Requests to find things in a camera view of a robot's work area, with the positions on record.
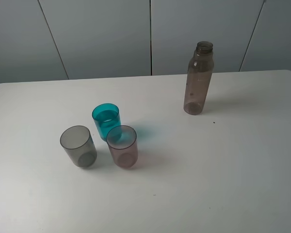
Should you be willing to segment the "teal translucent plastic cup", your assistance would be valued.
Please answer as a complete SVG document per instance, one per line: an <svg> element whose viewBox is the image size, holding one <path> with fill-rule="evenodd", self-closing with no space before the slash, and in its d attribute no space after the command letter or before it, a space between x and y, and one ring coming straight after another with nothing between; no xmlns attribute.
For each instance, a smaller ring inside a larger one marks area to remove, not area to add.
<svg viewBox="0 0 291 233"><path fill-rule="evenodd" d="M119 108L112 103L98 105L92 111L92 118L103 141L111 129L121 125Z"/></svg>

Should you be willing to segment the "brown translucent plastic bottle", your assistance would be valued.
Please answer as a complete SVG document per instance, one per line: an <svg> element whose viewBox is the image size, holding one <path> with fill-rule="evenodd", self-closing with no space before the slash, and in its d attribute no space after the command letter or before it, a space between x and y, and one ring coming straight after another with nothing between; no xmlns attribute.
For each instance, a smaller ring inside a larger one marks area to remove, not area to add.
<svg viewBox="0 0 291 233"><path fill-rule="evenodd" d="M183 109L190 115L202 113L214 68L213 44L198 42L189 61Z"/></svg>

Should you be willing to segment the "grey translucent plastic cup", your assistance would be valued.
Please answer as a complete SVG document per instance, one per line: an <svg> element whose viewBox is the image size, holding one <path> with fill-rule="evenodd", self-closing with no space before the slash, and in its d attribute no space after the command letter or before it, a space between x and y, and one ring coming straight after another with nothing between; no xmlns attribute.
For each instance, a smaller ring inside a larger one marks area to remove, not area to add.
<svg viewBox="0 0 291 233"><path fill-rule="evenodd" d="M97 159L96 147L85 126L66 129L60 137L60 144L77 167L90 167Z"/></svg>

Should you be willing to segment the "pink translucent plastic cup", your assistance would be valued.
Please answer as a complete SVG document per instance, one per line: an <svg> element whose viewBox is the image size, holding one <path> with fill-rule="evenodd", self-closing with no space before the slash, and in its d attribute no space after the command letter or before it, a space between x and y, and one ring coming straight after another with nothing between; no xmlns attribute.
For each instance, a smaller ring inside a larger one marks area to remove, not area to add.
<svg viewBox="0 0 291 233"><path fill-rule="evenodd" d="M138 160L137 133L127 125L111 129L106 137L114 163L121 168L130 168Z"/></svg>

